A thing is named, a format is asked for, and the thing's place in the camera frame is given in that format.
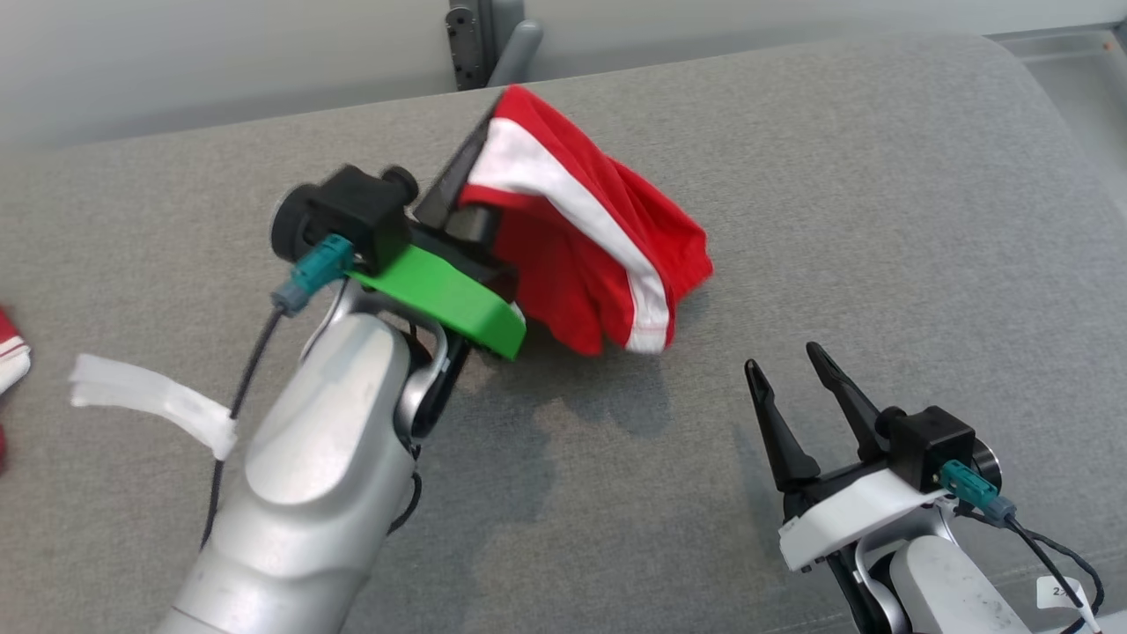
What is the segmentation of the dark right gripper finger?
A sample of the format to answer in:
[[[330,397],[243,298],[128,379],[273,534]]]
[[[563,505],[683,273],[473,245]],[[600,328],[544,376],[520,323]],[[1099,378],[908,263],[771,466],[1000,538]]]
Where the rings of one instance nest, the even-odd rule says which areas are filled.
[[[820,465],[795,438],[777,408],[777,392],[757,361],[745,361],[749,398],[755,409],[771,474],[778,492],[793,492],[820,477]]]
[[[857,382],[833,360],[820,343],[807,343],[807,356],[820,384],[837,400],[849,428],[858,443],[858,457],[862,461],[884,458],[888,453],[888,441],[879,436],[876,421],[879,410],[869,400]]]

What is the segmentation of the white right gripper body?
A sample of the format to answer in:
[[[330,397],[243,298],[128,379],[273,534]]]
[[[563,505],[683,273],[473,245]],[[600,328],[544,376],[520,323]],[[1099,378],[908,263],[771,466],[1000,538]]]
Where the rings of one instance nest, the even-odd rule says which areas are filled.
[[[786,523],[778,529],[778,550],[786,568],[798,572],[816,559],[885,529],[921,509],[937,502],[938,492],[923,493],[882,468],[857,479],[844,490],[809,503],[800,510],[801,492],[784,494]]]

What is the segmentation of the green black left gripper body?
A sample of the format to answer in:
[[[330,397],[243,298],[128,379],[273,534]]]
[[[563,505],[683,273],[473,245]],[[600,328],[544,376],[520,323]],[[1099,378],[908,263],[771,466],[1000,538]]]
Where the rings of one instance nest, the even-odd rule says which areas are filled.
[[[421,225],[350,234],[350,276],[496,356],[516,358],[527,323],[515,309],[520,276],[482,245]]]

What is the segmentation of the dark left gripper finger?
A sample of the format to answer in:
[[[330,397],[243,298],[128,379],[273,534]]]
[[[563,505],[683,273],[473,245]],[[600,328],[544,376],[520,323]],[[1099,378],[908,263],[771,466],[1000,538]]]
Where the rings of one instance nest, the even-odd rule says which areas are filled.
[[[471,260],[494,258],[494,245],[502,225],[502,211],[487,205],[470,205],[452,211],[443,225],[444,236]]]
[[[492,117],[492,113],[483,114],[415,206],[414,218],[423,227],[496,227],[495,209],[480,204],[461,203],[468,176],[474,169],[490,133]]]

